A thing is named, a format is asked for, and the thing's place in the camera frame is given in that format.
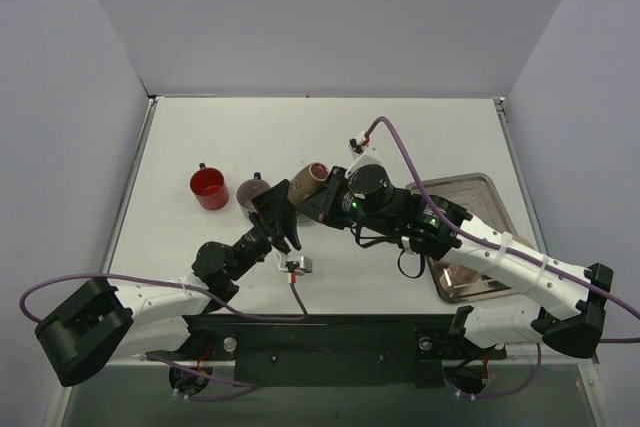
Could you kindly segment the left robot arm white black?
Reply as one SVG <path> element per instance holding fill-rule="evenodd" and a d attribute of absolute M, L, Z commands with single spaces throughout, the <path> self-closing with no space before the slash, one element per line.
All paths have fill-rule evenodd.
<path fill-rule="evenodd" d="M 227 307 L 236 284 L 272 250 L 301 247 L 296 208 L 283 180 L 253 200 L 251 229 L 234 245 L 207 242 L 191 271 L 170 281 L 114 274 L 89 275 L 67 299 L 36 324 L 35 335 L 61 385 L 78 385 L 110 360 L 146 351 L 200 355 L 204 331 L 186 317 Z"/>

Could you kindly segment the red mug black handle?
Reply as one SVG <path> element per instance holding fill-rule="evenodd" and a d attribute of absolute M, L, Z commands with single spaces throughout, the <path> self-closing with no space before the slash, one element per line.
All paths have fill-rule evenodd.
<path fill-rule="evenodd" d="M 191 176 L 189 187 L 200 206 L 209 211 L 220 210 L 229 201 L 226 179 L 221 171 L 200 163 Z"/>

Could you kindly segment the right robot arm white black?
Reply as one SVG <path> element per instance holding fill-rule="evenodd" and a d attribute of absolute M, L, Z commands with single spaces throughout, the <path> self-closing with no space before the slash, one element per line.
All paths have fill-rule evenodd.
<path fill-rule="evenodd" d="M 613 279 L 606 266 L 583 268 L 551 259 L 445 198 L 393 186 L 380 165 L 352 174 L 333 168 L 298 210 L 327 227 L 371 230 L 379 242 L 467 267 L 523 295 L 508 307 L 458 308 L 446 341 L 459 356 L 512 343 L 543 343 L 578 359 L 595 354 Z"/>

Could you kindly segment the lilac mug black handle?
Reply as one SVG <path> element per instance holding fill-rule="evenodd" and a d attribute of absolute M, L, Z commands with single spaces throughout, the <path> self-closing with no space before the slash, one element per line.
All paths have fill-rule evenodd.
<path fill-rule="evenodd" d="M 271 188 L 269 183 L 262 178 L 260 172 L 240 184 L 236 190 L 236 201 L 245 218 L 255 211 L 253 199 Z"/>

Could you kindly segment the brown ribbed mug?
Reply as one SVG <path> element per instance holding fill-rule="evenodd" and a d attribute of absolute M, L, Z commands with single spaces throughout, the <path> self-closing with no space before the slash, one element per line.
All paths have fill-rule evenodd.
<path fill-rule="evenodd" d="M 312 196 L 329 177 L 329 168 L 321 162 L 303 167 L 289 182 L 288 200 L 298 206 Z"/>

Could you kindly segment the teal green mug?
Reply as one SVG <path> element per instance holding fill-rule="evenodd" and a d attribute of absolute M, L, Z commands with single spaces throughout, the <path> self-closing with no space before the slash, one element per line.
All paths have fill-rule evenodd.
<path fill-rule="evenodd" d="M 314 223 L 314 220 L 308 216 L 306 216 L 305 214 L 302 214 L 300 212 L 297 213 L 297 222 L 299 225 L 312 225 Z"/>

